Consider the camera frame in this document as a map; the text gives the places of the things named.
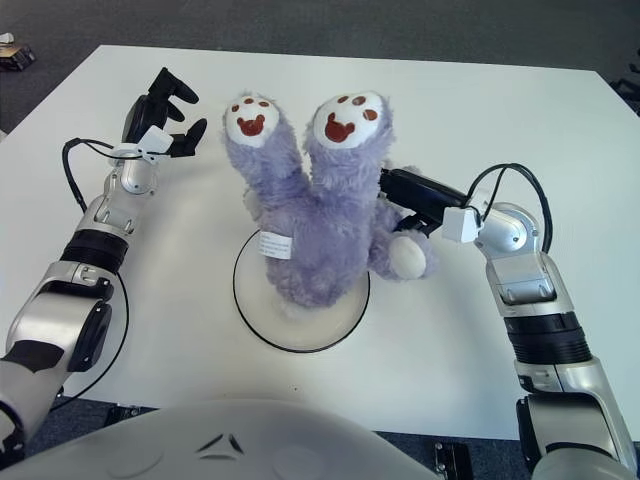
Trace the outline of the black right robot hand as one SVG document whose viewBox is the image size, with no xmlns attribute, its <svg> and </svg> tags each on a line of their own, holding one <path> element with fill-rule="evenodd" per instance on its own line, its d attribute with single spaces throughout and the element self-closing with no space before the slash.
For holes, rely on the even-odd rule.
<svg viewBox="0 0 640 480">
<path fill-rule="evenodd" d="M 398 168 L 383 168 L 379 185 L 389 202 L 412 212 L 398 222 L 396 231 L 416 230 L 429 237 L 441 228 L 444 238 L 470 243 L 484 229 L 481 203 L 486 196 L 463 193 Z"/>
</svg>

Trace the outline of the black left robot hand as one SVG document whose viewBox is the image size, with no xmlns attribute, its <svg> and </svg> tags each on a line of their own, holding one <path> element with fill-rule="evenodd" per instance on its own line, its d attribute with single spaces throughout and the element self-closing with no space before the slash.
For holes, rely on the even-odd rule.
<svg viewBox="0 0 640 480">
<path fill-rule="evenodd" d="M 171 102 L 173 96 L 188 104 L 199 102 L 198 95 L 188 85 L 163 67 L 147 93 L 136 100 L 125 120 L 122 143 L 132 145 L 135 157 L 155 164 L 161 156 L 195 155 L 207 120 L 198 120 L 185 134 L 168 134 L 164 130 L 168 119 L 185 120 L 184 114 Z"/>
</svg>

